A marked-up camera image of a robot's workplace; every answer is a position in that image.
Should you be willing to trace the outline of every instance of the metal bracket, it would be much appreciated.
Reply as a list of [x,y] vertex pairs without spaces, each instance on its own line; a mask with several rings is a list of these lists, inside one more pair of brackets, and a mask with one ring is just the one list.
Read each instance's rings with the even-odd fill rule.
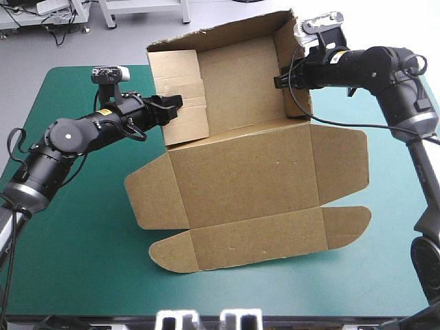
[[220,314],[220,330],[263,330],[261,309],[225,309]]

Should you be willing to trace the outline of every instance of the cardboard box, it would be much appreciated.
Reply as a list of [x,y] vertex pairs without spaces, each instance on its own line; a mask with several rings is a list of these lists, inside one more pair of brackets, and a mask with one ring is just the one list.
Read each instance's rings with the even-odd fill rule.
[[[368,185],[366,136],[312,125],[273,77],[298,46],[290,11],[150,45],[159,94],[182,94],[168,152],[126,179],[145,229],[189,229],[152,244],[173,272],[285,258],[356,240],[363,207],[321,205]],[[311,110],[307,91],[300,101]]]

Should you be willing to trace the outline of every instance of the black cable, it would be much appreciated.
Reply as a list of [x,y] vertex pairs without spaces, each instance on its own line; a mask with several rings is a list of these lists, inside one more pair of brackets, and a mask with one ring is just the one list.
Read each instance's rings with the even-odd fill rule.
[[99,90],[96,91],[95,94],[95,98],[93,99],[93,112],[97,111],[97,106],[98,106],[98,95],[99,95]]
[[69,19],[69,23],[67,24],[67,29],[64,31],[64,33],[63,33],[63,37],[62,37],[62,39],[61,39],[61,42],[60,41],[58,41],[58,38],[56,37],[56,34],[55,34],[55,30],[47,30],[53,37],[54,37],[54,39],[55,39],[55,44],[56,44],[56,46],[57,47],[59,47],[59,46],[61,46],[63,43],[64,43],[64,41],[65,41],[65,39],[66,39],[66,36],[68,35],[68,34],[70,34],[70,33],[73,33],[73,32],[71,32],[71,30],[70,30],[70,28],[71,28],[71,26],[72,26],[72,23],[75,21],[75,18],[76,18],[76,15],[77,15],[77,12],[76,12],[76,10],[74,11],[74,13],[73,13],[73,16]]
[[66,184],[68,184],[71,180],[73,180],[73,179],[75,178],[75,176],[77,176],[77,175],[79,174],[79,172],[83,169],[84,163],[85,163],[85,161],[86,161],[88,155],[89,155],[89,154],[86,153],[86,154],[82,157],[82,162],[81,162],[80,166],[78,167],[78,169],[76,170],[76,172],[75,172],[75,173],[74,173],[69,179],[67,179],[66,181],[64,181],[64,182],[60,185],[60,188],[64,187],[64,186],[65,186]]
[[13,12],[27,12],[28,14],[32,14],[32,15],[35,15],[35,16],[40,16],[40,17],[44,17],[45,16],[45,15],[40,15],[38,12],[31,12],[30,10],[27,10],[24,7],[21,7],[22,9],[17,9],[15,7],[12,7],[11,5],[6,5],[4,3],[0,3],[0,7],[12,10]]
[[10,256],[9,256],[8,275],[6,277],[6,284],[5,284],[5,294],[3,295],[3,300],[1,304],[1,314],[0,314],[0,325],[3,327],[3,323],[5,321],[5,316],[6,316],[6,309],[8,308],[9,291],[12,280],[12,270],[14,269],[15,250],[17,246],[18,205],[4,192],[0,193],[0,197],[3,198],[5,201],[7,201],[10,204],[10,207],[12,208],[12,240],[11,240],[11,248],[10,248]]
[[2,8],[5,10],[5,12],[9,15],[9,17],[14,21],[14,23],[16,23],[17,27],[25,29],[24,26],[20,25],[20,23],[17,22],[17,20],[11,15],[11,13],[6,9],[6,7],[4,7],[4,6],[1,6],[1,7],[2,7]]
[[28,173],[28,164],[26,164],[26,162],[24,160],[16,158],[12,154],[12,139],[14,138],[15,133],[18,132],[18,131],[21,133],[20,137],[19,137],[19,141],[17,143],[18,150],[21,153],[26,153],[25,151],[23,151],[21,149],[21,147],[23,146],[23,143],[24,143],[24,141],[26,139],[26,131],[24,129],[13,129],[13,130],[11,130],[11,132],[9,132],[8,138],[6,140],[6,148],[8,149],[8,154],[9,154],[9,157],[11,158],[11,160],[20,163],[23,166],[23,172],[25,173],[24,175],[27,175],[27,173]]
[[401,127],[396,127],[396,126],[387,126],[387,125],[379,125],[379,124],[349,124],[349,123],[345,123],[345,122],[334,122],[331,120],[325,120],[325,119],[321,119],[319,117],[316,117],[315,115],[311,114],[310,112],[308,112],[308,110],[306,110],[298,101],[298,99],[296,98],[296,95],[292,89],[292,82],[291,82],[291,75],[292,72],[295,68],[297,68],[297,66],[299,66],[300,64],[302,64],[305,61],[305,58],[303,58],[302,60],[300,60],[298,63],[295,64],[294,66],[294,61],[295,61],[295,57],[296,54],[298,53],[298,51],[300,50],[300,46],[298,46],[295,50],[294,53],[292,54],[291,57],[291,62],[290,62],[290,68],[289,68],[289,77],[288,77],[288,83],[289,83],[289,91],[290,91],[290,95],[292,96],[292,98],[294,99],[294,102],[296,104],[296,106],[298,107],[298,109],[305,114],[308,118],[314,119],[317,122],[322,122],[324,124],[330,124],[330,125],[334,125],[334,126],[341,126],[341,127],[363,127],[363,128],[372,128],[372,129],[389,129],[391,131],[401,131],[404,133],[409,133],[409,134],[413,134],[416,135],[418,138],[420,139],[425,139],[428,140],[430,142],[433,142],[435,144],[439,144],[440,145],[440,141],[433,138],[433,137],[421,137],[420,134],[418,132],[414,132],[411,131],[409,129],[403,129]]

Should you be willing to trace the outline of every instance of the box flap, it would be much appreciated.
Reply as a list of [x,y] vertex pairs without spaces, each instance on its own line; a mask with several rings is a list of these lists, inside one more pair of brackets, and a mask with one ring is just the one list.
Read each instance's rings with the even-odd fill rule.
[[309,126],[170,150],[190,227],[319,206]]
[[310,125],[320,205],[369,184],[369,154],[362,131]]
[[125,188],[140,227],[190,227],[168,153],[126,177]]
[[329,249],[336,249],[354,242],[369,225],[368,208],[322,208],[325,234]]
[[165,145],[208,137],[205,90],[195,50],[151,53],[148,59],[156,93],[180,94],[183,99],[177,118],[162,127]]
[[152,244],[149,253],[172,272],[234,267],[340,248],[363,233],[370,217],[363,207],[312,208],[192,229]]
[[191,32],[171,40],[158,41],[147,47],[148,52],[167,50],[207,50],[233,45],[241,41],[267,36],[293,18],[291,10],[272,12],[262,16],[226,23],[216,27]]

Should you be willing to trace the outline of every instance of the table surface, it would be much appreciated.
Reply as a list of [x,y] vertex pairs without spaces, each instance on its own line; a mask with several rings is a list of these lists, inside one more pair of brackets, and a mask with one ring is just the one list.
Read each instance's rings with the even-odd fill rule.
[[[148,66],[130,67],[121,90],[154,94]],[[57,118],[92,111],[91,67],[58,67],[46,76],[25,128],[25,145]],[[374,97],[359,90],[312,92],[318,116],[384,123]],[[265,315],[409,315],[426,300],[410,262],[413,226],[426,203],[406,147],[386,130],[366,129],[367,189],[330,203],[372,212],[366,232],[338,250],[219,269],[174,274],[149,258],[149,245],[178,231],[138,227],[124,178],[165,152],[159,128],[146,143],[123,140],[92,153],[81,174],[36,214],[21,235],[9,314],[153,315],[159,309],[258,307]],[[9,162],[0,186],[17,169]]]

